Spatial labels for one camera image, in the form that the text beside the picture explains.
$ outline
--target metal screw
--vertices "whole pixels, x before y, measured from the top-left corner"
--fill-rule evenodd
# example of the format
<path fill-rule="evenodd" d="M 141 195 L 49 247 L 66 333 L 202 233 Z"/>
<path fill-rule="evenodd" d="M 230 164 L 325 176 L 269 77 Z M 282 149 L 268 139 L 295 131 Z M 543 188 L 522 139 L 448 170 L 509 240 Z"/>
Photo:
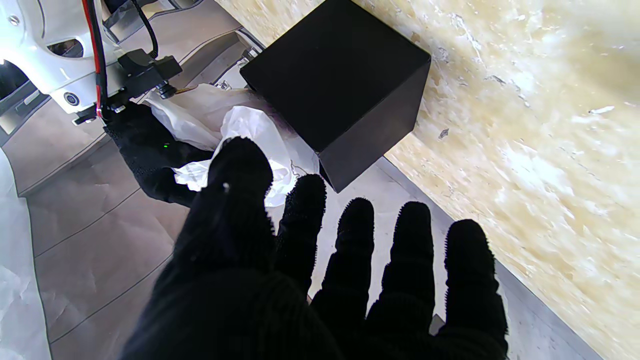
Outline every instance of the metal screw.
<path fill-rule="evenodd" d="M 18 26 L 20 24 L 20 19 L 15 15 L 9 16 L 8 20 L 13 26 Z"/>

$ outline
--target cable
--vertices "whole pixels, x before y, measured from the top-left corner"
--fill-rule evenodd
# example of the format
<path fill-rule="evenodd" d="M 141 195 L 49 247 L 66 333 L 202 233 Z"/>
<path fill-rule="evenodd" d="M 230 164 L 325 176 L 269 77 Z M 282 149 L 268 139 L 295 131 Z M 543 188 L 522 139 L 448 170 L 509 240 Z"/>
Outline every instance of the cable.
<path fill-rule="evenodd" d="M 131 0 L 131 3 L 136 8 L 136 11 L 138 12 L 138 16 L 140 16 L 142 23 L 145 25 L 145 28 L 147 28 L 147 32 L 149 32 L 149 37 L 151 38 L 151 45 L 153 46 L 153 50 L 149 52 L 149 56 L 155 59 L 158 57 L 158 39 L 156 38 L 156 33 L 154 33 L 154 29 L 151 27 L 151 23 L 149 23 L 149 19 L 147 19 L 147 16 L 142 11 L 142 8 L 140 7 L 140 4 L 138 4 L 138 1 Z"/>
<path fill-rule="evenodd" d="M 95 13 L 95 3 L 93 0 L 82 0 L 84 8 L 84 17 L 89 26 L 91 34 L 91 42 L 93 46 L 93 60 L 95 62 L 95 87 L 96 102 L 95 114 L 99 118 L 103 116 L 103 110 L 106 109 L 107 98 L 107 64 L 104 60 L 104 48 L 102 47 L 102 35 L 100 33 L 100 25 Z"/>

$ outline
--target marble countertop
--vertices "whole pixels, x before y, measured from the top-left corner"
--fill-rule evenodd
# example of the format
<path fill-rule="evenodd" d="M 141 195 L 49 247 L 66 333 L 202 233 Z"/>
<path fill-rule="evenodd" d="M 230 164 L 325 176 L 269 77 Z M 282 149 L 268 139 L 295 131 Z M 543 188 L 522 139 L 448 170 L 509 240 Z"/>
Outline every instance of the marble countertop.
<path fill-rule="evenodd" d="M 266 45 L 321 2 L 216 1 Z M 355 2 L 433 56 L 387 158 L 601 356 L 640 357 L 640 4 Z"/>

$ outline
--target white plastic sheet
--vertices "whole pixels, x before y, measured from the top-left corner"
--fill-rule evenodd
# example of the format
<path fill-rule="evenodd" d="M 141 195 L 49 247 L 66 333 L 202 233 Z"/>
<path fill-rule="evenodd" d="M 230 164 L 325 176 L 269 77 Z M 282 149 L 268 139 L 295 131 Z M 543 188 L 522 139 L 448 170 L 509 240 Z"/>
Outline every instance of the white plastic sheet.
<path fill-rule="evenodd" d="M 36 284 L 29 210 L 18 198 L 0 149 L 0 359 L 50 359 L 44 310 Z"/>
<path fill-rule="evenodd" d="M 155 96 L 147 102 L 176 139 L 199 149 L 216 149 L 222 140 L 235 136 L 252 139 L 273 171 L 273 184 L 265 199 L 267 207 L 284 204 L 299 176 L 319 172 L 315 152 L 250 90 L 225 91 L 201 84 L 169 100 Z M 176 182 L 200 191 L 207 185 L 209 164 L 211 160 L 198 161 L 174 169 Z"/>

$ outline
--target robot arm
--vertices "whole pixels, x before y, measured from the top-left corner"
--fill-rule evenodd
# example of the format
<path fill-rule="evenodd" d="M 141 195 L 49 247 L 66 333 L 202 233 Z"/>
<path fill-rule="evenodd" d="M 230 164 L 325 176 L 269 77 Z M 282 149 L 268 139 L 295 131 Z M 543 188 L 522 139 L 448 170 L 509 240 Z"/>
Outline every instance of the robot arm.
<path fill-rule="evenodd" d="M 89 1 L 94 3 L 95 18 L 102 19 L 100 0 Z M 107 37 L 102 21 L 98 23 L 110 108 L 117 109 L 154 87 L 162 88 L 165 97 L 175 93 L 168 80 L 182 69 L 173 56 L 155 61 L 141 49 L 125 53 Z M 80 57 L 65 57 L 51 51 L 53 45 L 72 39 L 83 48 Z M 65 112 L 77 113 L 77 124 L 95 118 L 94 56 L 81 0 L 2 0 L 0 3 L 0 57 L 18 66 L 40 92 L 50 95 Z"/>

